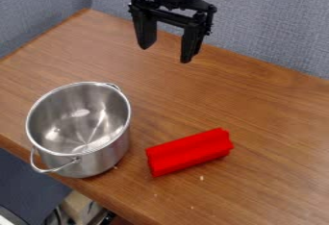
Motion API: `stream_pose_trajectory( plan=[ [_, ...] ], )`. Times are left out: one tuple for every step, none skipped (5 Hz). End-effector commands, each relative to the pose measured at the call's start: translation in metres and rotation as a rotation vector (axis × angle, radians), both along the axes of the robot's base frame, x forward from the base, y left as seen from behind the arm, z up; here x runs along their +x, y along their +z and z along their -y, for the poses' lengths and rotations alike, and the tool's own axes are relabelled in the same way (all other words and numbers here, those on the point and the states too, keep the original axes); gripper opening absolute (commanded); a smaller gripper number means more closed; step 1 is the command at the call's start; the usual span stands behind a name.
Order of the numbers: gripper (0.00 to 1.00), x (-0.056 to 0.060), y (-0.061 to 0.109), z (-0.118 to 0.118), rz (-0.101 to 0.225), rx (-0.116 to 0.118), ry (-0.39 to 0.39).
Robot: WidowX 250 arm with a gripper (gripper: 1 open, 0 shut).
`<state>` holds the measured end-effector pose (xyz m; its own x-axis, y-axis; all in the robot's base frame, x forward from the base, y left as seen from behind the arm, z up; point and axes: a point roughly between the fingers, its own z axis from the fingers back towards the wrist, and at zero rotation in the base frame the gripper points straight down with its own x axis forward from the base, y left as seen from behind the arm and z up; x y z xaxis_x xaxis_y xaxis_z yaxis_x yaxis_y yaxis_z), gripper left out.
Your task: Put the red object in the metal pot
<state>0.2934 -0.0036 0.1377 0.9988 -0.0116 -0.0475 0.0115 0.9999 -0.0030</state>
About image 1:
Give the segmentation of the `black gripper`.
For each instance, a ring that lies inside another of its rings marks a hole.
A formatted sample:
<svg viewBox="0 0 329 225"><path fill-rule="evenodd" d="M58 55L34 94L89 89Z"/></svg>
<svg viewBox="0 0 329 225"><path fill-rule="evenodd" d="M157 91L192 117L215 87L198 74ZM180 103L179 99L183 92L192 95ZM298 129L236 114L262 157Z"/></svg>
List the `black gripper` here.
<svg viewBox="0 0 329 225"><path fill-rule="evenodd" d="M129 12L143 50L156 41L156 20L173 26L199 24L186 26L180 37L180 62L188 63L199 52L204 29L206 34L211 32L215 5L204 0L131 0Z"/></svg>

